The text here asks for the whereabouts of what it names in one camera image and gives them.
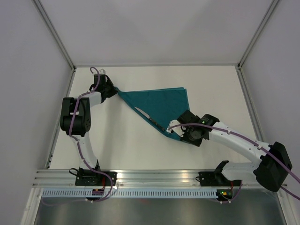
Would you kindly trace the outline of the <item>teal cloth napkin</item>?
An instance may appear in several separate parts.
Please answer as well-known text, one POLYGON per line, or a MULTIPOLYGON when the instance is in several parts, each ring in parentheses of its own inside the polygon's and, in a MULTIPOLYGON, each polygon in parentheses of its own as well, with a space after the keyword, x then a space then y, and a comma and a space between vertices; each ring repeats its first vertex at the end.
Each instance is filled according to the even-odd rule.
POLYGON ((162 135, 180 140, 177 134, 166 131, 170 121, 176 120, 186 110, 189 110, 187 90, 183 87, 167 88, 158 90, 121 91, 117 89, 119 97, 142 119, 154 127, 162 135), (165 128, 161 131, 153 125, 145 116, 138 112, 135 107, 146 112, 152 119, 165 128))

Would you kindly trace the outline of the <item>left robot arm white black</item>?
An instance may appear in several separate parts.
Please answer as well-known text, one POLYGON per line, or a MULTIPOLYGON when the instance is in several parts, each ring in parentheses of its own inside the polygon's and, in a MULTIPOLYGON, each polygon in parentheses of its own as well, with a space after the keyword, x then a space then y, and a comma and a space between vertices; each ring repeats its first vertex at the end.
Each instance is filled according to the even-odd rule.
POLYGON ((91 108, 116 95, 117 89, 105 74, 95 74, 90 89, 77 96, 62 100, 60 128, 72 140, 80 160, 79 169, 89 170, 86 180, 93 186, 102 181, 102 173, 90 142, 91 108))

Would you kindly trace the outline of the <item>knife with black handle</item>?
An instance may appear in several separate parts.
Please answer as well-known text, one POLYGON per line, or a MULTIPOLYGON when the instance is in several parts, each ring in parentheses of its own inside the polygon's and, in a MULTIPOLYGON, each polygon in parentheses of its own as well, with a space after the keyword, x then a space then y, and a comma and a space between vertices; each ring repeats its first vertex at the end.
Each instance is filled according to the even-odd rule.
POLYGON ((154 119, 152 119, 146 112, 144 112, 143 110, 141 110, 138 107, 135 107, 135 109, 140 112, 143 116, 145 116, 153 125, 155 125, 158 129, 160 129, 161 131, 165 131, 165 128, 162 127, 160 124, 158 124, 154 119))

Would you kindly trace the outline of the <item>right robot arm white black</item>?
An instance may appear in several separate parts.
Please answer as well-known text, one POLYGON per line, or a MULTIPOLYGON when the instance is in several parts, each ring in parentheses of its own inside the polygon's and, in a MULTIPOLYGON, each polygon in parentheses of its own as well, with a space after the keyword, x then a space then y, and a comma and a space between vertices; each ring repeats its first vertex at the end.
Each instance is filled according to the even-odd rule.
POLYGON ((169 123, 167 131, 177 134, 182 142, 195 146, 200 146, 203 140, 214 141, 249 160, 247 163, 223 160, 212 175, 219 186, 231 181, 256 181, 265 189, 277 192, 292 170, 283 144, 269 144, 248 138, 210 114, 200 118, 186 110, 169 123))

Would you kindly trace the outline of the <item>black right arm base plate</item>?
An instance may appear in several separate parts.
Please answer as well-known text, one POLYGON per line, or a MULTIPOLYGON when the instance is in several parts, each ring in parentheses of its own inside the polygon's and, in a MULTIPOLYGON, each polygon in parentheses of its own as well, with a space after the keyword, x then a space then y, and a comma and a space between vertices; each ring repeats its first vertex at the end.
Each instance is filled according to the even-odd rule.
POLYGON ((223 174, 210 171, 198 173, 195 180, 201 187, 239 187, 241 180, 228 180, 223 174))

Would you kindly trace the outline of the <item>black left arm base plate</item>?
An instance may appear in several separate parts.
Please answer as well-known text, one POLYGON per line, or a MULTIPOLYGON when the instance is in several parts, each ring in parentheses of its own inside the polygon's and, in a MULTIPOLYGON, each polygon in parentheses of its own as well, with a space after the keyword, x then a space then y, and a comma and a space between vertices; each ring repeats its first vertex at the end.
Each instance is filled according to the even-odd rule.
POLYGON ((104 171, 105 175, 92 172, 90 170, 79 171, 75 179, 75 186, 115 186, 117 181, 117 172, 104 171))

